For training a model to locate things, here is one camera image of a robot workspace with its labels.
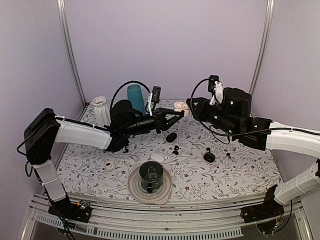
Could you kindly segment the cream earbud case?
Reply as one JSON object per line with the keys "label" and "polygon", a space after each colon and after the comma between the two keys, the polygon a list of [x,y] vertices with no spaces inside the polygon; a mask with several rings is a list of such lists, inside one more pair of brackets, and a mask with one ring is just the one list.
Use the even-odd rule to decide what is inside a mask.
{"label": "cream earbud case", "polygon": [[116,164],[115,164],[115,162],[114,162],[113,160],[108,160],[108,161],[106,161],[105,164],[104,164],[104,169],[105,169],[105,171],[107,171],[107,172],[111,172],[111,171],[113,171],[115,168],[116,168]]}
{"label": "cream earbud case", "polygon": [[190,108],[185,101],[176,101],[173,106],[175,112],[184,111],[184,117],[188,117],[190,115]]}

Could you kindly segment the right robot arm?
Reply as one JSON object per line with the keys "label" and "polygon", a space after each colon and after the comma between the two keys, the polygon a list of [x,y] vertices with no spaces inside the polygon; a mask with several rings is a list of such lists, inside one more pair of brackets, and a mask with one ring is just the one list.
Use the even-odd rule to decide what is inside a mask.
{"label": "right robot arm", "polygon": [[[201,124],[210,123],[222,135],[252,149],[282,150],[314,158],[320,157],[320,133],[281,124],[268,118],[251,117],[252,96],[238,88],[227,87],[212,99],[190,97],[186,103]],[[278,205],[305,194],[320,185],[320,162],[317,160],[296,177],[271,187],[259,206],[262,218],[269,218]]]}

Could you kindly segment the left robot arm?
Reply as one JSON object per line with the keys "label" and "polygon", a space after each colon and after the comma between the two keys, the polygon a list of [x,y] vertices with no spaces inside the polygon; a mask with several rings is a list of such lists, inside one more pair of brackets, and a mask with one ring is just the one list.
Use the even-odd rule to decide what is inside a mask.
{"label": "left robot arm", "polygon": [[41,185],[46,190],[55,209],[63,216],[74,213],[74,204],[60,182],[52,164],[51,151],[55,143],[91,146],[108,152],[118,152],[129,144],[131,136],[158,134],[167,131],[181,118],[184,111],[168,108],[152,108],[148,114],[133,108],[129,100],[120,100],[110,109],[111,123],[100,127],[93,124],[63,118],[53,109],[45,108],[24,131],[23,156],[33,167]]}

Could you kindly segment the black oval earbud case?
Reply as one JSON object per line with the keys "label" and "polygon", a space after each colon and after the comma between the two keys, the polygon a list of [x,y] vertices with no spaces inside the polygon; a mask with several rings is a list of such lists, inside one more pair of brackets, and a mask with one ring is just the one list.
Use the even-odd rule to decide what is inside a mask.
{"label": "black oval earbud case", "polygon": [[177,138],[177,134],[175,132],[171,132],[166,138],[165,140],[168,142],[168,143],[172,143],[176,138]]}

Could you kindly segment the black case with gold line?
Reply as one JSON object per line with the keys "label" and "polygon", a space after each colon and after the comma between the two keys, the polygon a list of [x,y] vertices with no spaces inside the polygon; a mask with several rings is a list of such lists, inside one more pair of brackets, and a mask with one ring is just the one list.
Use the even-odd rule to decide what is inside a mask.
{"label": "black case with gold line", "polygon": [[216,159],[216,156],[210,152],[206,152],[204,155],[203,155],[203,159],[208,162],[208,163],[213,163]]}

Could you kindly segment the teal vase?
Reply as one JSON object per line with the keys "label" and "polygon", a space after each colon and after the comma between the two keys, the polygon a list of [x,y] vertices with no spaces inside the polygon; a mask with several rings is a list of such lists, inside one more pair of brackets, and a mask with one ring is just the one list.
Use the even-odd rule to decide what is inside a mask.
{"label": "teal vase", "polygon": [[127,87],[127,99],[131,102],[132,107],[135,110],[140,111],[143,115],[146,114],[144,98],[140,85],[131,84]]}

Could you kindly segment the dark glass mug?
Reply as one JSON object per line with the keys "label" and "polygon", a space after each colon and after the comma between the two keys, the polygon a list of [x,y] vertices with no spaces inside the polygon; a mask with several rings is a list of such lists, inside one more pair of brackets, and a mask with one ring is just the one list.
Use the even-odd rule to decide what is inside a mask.
{"label": "dark glass mug", "polygon": [[148,193],[156,192],[163,185],[164,169],[156,161],[147,161],[139,167],[141,187]]}

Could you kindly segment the white ribbed vase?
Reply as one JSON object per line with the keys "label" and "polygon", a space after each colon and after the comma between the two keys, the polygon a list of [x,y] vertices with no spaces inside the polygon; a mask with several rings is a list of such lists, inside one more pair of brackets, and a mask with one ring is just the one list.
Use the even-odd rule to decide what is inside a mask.
{"label": "white ribbed vase", "polygon": [[109,126],[111,124],[111,117],[107,99],[104,96],[98,96],[92,100],[91,104],[97,125],[100,127]]}

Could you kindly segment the grey ceramic plate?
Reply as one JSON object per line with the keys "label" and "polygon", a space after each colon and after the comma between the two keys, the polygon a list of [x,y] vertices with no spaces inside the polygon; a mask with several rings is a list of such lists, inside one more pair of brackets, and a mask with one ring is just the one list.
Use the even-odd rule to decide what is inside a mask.
{"label": "grey ceramic plate", "polygon": [[164,205],[171,196],[173,180],[169,172],[163,170],[162,186],[155,193],[147,193],[142,188],[142,180],[139,174],[139,168],[142,164],[137,163],[132,167],[127,180],[127,188],[130,195],[138,202],[148,205]]}

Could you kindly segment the right aluminium frame post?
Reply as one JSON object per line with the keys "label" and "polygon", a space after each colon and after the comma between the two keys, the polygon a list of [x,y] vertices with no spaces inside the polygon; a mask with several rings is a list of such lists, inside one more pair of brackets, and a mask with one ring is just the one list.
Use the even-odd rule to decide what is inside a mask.
{"label": "right aluminium frame post", "polygon": [[253,76],[252,76],[252,80],[249,88],[249,93],[252,96],[254,96],[258,87],[258,82],[259,82],[261,70],[263,67],[265,53],[266,53],[270,31],[272,27],[274,8],[275,8],[275,0],[267,0],[260,46],[259,46],[257,60],[254,67]]}

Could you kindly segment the aluminium frame post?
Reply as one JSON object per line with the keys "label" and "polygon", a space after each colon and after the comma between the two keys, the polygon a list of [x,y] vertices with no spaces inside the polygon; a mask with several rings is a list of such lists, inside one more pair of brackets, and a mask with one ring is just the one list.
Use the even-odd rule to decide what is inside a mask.
{"label": "aluminium frame post", "polygon": [[275,0],[267,0],[260,46],[259,46],[257,60],[254,67],[253,76],[252,76],[252,80],[249,88],[249,93],[252,96],[254,96],[258,87],[258,82],[259,82],[261,70],[263,67],[265,53],[266,53],[270,31],[272,27],[274,8],[275,8]]}
{"label": "aluminium frame post", "polygon": [[79,71],[78,71],[78,67],[77,67],[77,63],[76,63],[76,58],[75,58],[74,51],[73,51],[65,1],[64,0],[57,0],[56,3],[57,3],[57,10],[58,10],[58,15],[59,15],[62,35],[64,38],[66,52],[67,52],[67,56],[68,56],[68,61],[69,61],[71,73],[73,75],[73,79],[75,82],[75,88],[78,93],[81,104],[85,107],[87,105],[87,100],[85,97],[84,89],[83,89],[83,86],[81,83],[81,79],[80,79],[80,75],[79,75]]}

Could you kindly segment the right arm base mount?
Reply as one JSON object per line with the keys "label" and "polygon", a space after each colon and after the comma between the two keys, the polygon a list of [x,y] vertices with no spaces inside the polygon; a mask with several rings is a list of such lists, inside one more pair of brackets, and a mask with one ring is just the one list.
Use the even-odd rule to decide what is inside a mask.
{"label": "right arm base mount", "polygon": [[274,218],[285,213],[284,207],[279,204],[256,204],[241,208],[240,216],[245,223]]}

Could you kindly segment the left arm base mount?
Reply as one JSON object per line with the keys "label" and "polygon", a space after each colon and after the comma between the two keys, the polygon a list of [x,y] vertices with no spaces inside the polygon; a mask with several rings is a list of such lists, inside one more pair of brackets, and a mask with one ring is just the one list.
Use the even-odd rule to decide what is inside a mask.
{"label": "left arm base mount", "polygon": [[68,220],[88,223],[91,218],[92,208],[87,201],[72,203],[68,198],[54,202],[49,206],[48,213]]}

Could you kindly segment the left aluminium frame post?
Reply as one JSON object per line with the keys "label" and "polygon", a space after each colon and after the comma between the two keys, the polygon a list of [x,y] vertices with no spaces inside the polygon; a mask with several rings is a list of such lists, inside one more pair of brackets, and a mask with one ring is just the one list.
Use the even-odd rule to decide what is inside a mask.
{"label": "left aluminium frame post", "polygon": [[68,61],[69,61],[71,73],[73,75],[73,79],[75,82],[75,88],[78,93],[81,104],[85,107],[87,105],[87,100],[85,97],[84,89],[83,89],[83,86],[81,83],[81,79],[80,79],[80,75],[79,75],[79,71],[78,71],[78,67],[77,67],[77,63],[76,63],[76,58],[75,58],[74,51],[73,51],[65,1],[64,0],[57,0],[56,3],[57,3],[57,10],[58,10],[58,15],[59,15],[62,35],[64,38],[66,52],[67,52],[67,56],[68,56]]}

